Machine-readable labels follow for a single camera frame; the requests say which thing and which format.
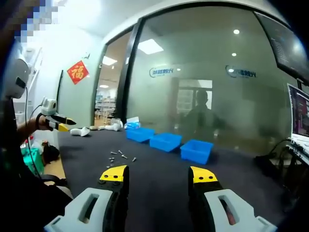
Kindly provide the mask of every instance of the computer monitor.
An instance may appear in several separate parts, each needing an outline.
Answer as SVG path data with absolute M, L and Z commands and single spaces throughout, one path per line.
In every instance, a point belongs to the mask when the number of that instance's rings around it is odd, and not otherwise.
M 292 112 L 292 139 L 309 142 L 309 95 L 288 84 Z

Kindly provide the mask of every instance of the company logo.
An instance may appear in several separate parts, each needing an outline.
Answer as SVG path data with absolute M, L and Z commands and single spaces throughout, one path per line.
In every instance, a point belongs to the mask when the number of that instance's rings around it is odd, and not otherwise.
M 164 76 L 169 73 L 173 73 L 174 69 L 169 68 L 169 69 L 157 69 L 157 68 L 152 68 L 149 70 L 149 75 L 151 77 L 157 77 L 157 76 Z
M 225 66 L 225 70 L 226 70 L 227 74 L 230 77 L 233 77 L 233 78 L 237 78 L 237 77 L 242 77 L 242 78 L 257 77 L 256 72 L 252 72 L 252 71 L 244 70 L 244 69 L 236 69 L 235 67 L 229 66 L 229 65 Z

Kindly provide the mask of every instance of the blue plastic bin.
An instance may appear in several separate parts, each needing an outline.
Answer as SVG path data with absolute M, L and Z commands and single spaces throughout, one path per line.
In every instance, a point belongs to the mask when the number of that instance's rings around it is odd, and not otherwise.
M 180 145 L 181 140 L 181 135 L 162 133 L 157 134 L 150 139 L 150 146 L 166 152 L 170 152 Z
M 128 139 L 135 140 L 137 142 L 144 142 L 148 139 L 151 139 L 155 131 L 148 128 L 137 128 L 137 129 L 128 129 L 126 130 L 126 137 Z
M 180 147 L 181 158 L 183 160 L 185 159 L 200 164 L 206 164 L 212 147 L 212 143 L 192 139 Z

